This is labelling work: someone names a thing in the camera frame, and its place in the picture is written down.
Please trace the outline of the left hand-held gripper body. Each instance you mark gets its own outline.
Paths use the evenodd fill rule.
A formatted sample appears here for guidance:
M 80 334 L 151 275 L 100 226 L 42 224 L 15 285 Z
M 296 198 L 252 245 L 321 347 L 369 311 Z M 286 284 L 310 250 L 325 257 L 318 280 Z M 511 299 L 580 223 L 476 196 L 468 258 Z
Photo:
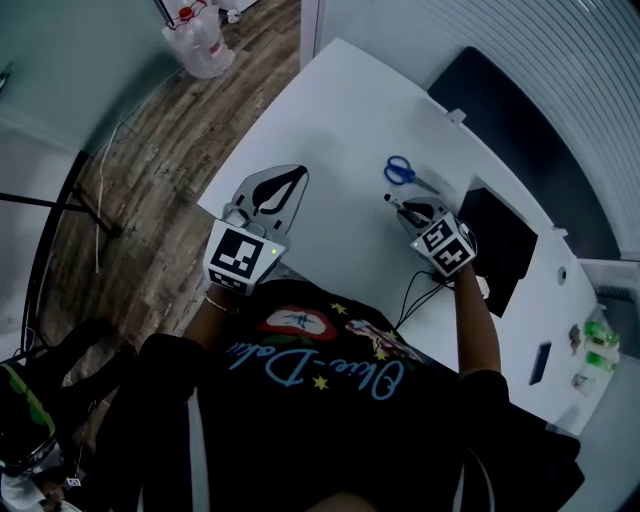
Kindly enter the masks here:
M 289 209 L 249 212 L 224 206 L 214 221 L 203 267 L 209 281 L 242 296 L 249 296 L 289 249 Z

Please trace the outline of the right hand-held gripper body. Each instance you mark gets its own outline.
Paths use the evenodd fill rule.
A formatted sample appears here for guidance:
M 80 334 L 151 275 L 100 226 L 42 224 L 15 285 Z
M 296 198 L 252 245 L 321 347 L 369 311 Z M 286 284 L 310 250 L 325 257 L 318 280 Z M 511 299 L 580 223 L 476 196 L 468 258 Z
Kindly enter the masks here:
M 470 229 L 451 212 L 444 214 L 411 247 L 445 278 L 457 274 L 477 256 Z

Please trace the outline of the blue-handled scissors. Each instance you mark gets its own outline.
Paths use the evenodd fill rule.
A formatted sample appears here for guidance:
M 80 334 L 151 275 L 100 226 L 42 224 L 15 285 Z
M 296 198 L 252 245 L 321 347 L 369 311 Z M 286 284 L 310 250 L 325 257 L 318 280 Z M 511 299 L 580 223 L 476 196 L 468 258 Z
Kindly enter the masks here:
M 387 181 L 394 186 L 413 184 L 430 193 L 439 195 L 439 191 L 421 179 L 413 170 L 409 160 L 403 156 L 392 155 L 388 157 L 383 174 Z

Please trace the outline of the black box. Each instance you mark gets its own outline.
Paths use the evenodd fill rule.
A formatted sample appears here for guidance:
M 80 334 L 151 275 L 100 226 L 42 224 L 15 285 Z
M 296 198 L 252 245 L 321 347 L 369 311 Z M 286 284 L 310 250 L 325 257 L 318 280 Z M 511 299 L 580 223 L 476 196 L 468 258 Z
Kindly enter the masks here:
M 501 318 L 526 277 L 538 235 L 486 188 L 466 193 L 458 218 L 475 235 L 473 267 L 488 284 L 489 311 Z

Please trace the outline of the person's left forearm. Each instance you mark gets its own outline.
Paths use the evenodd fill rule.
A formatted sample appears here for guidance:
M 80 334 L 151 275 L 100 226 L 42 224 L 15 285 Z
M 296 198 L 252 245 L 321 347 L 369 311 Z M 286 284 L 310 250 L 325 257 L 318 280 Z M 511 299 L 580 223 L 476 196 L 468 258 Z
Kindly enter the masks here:
M 235 323 L 242 302 L 242 296 L 212 285 L 187 326 L 184 337 L 204 349 L 213 349 Z

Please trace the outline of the person's right forearm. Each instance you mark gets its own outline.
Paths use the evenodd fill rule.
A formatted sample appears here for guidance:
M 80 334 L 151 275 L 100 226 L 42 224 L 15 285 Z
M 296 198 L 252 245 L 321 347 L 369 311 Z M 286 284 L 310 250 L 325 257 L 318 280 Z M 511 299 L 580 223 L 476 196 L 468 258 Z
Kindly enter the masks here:
M 483 370 L 500 373 L 497 332 L 471 264 L 456 275 L 454 301 L 459 373 L 469 375 Z

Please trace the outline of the long black desk divider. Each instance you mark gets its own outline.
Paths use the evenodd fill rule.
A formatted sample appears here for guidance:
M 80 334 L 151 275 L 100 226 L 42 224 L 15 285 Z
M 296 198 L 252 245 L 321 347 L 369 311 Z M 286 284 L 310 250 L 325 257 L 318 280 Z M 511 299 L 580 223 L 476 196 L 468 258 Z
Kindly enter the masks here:
M 428 88 L 522 182 L 583 259 L 619 260 L 604 209 L 578 162 L 546 117 L 496 65 L 464 48 Z

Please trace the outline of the black smartphone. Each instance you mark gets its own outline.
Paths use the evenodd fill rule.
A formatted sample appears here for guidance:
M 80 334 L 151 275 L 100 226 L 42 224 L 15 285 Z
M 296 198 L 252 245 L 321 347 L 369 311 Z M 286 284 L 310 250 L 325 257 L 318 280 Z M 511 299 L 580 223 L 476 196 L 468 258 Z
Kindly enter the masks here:
M 551 341 L 546 341 L 539 345 L 536 353 L 536 357 L 534 360 L 532 372 L 530 375 L 530 379 L 529 379 L 530 386 L 533 386 L 542 380 L 545 369 L 546 369 L 547 361 L 549 358 L 549 354 L 551 351 L 551 347 L 552 347 Z

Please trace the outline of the clear water jug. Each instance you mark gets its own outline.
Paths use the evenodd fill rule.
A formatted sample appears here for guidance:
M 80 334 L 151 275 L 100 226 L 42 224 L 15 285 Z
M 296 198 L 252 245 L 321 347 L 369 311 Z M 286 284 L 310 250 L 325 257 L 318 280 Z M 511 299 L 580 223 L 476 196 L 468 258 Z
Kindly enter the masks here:
M 185 70 L 198 79 L 223 75 L 235 54 L 224 41 L 219 7 L 211 0 L 162 1 L 171 18 L 162 34 Z

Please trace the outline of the green drink bottle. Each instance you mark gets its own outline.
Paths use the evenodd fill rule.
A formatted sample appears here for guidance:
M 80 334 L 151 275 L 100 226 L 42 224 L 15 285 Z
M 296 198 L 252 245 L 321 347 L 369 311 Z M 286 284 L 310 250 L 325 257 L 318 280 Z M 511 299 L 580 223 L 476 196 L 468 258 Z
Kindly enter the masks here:
M 606 321 L 587 321 L 584 324 L 584 333 L 588 341 L 605 348 L 617 348 L 620 343 L 619 334 L 613 331 Z
M 618 352 L 597 353 L 590 350 L 586 353 L 586 363 L 606 373 L 613 373 L 617 369 L 618 362 Z

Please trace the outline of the person's black printed shirt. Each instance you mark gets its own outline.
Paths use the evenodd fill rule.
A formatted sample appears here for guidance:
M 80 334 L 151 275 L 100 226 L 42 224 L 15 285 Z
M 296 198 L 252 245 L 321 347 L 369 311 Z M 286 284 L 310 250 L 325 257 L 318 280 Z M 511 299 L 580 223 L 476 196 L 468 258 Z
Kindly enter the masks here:
M 212 348 L 142 345 L 97 439 L 94 512 L 558 512 L 578 440 L 514 406 L 494 370 L 457 374 L 377 310 L 261 285 Z

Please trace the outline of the black metal frame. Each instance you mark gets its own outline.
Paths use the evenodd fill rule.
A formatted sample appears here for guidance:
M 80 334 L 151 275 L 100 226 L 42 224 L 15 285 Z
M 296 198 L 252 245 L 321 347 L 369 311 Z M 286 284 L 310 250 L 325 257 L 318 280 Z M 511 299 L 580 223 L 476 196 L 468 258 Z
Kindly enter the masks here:
M 42 350 L 42 347 L 35 346 L 36 339 L 40 335 L 38 308 L 44 278 L 49 265 L 49 257 L 63 213 L 79 212 L 87 214 L 95 226 L 102 231 L 108 239 L 116 239 L 122 233 L 122 229 L 116 224 L 107 224 L 103 221 L 98 212 L 86 201 L 81 188 L 76 184 L 80 171 L 88 159 L 89 154 L 87 152 L 78 152 L 55 201 L 0 192 L 0 201 L 49 209 L 49 214 L 36 247 L 31 272 L 27 281 L 26 298 L 20 329 L 20 344 L 12 356 L 13 359 L 24 359 L 32 353 Z

